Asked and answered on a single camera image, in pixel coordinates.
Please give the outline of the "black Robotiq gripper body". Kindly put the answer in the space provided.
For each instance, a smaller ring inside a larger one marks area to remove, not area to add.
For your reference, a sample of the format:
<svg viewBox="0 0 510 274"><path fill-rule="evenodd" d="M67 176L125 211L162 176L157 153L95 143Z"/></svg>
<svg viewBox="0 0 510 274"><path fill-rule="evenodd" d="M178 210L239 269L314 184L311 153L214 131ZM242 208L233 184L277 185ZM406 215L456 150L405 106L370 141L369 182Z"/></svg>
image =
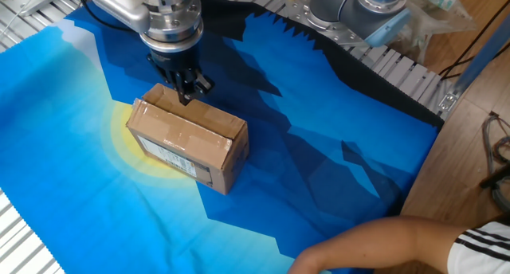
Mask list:
<svg viewBox="0 0 510 274"><path fill-rule="evenodd" d="M195 45L177 53L163 53L150 49L154 64L164 72L179 72L199 68L199 46Z"/></svg>

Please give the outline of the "person's bare hand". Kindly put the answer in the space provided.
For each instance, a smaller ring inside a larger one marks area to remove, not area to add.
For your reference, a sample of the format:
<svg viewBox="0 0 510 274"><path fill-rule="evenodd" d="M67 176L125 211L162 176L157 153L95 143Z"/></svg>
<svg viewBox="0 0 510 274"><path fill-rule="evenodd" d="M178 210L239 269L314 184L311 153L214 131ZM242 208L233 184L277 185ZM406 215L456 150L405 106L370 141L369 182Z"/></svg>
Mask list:
<svg viewBox="0 0 510 274"><path fill-rule="evenodd" d="M288 274L320 274L325 270L320 258L310 252L302 252L292 263Z"/></svg>

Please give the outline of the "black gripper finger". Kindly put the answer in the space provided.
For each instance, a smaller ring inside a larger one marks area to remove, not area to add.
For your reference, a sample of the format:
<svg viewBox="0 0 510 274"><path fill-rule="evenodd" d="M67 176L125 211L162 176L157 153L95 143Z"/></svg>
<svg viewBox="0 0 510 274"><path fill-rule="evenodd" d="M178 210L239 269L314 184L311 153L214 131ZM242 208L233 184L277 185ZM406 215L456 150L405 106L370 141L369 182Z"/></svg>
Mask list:
<svg viewBox="0 0 510 274"><path fill-rule="evenodd" d="M174 88L174 90L178 93L178 100L179 102L187 106L190 102L189 98L189 91L191 88L190 83L190 72L188 70L182 70L182 71L164 71L164 77L165 81L168 84L171 84Z"/></svg>
<svg viewBox="0 0 510 274"><path fill-rule="evenodd" d="M197 100L207 95L214 87L214 82L202 74L199 68L189 69L185 78L185 98Z"/></svg>

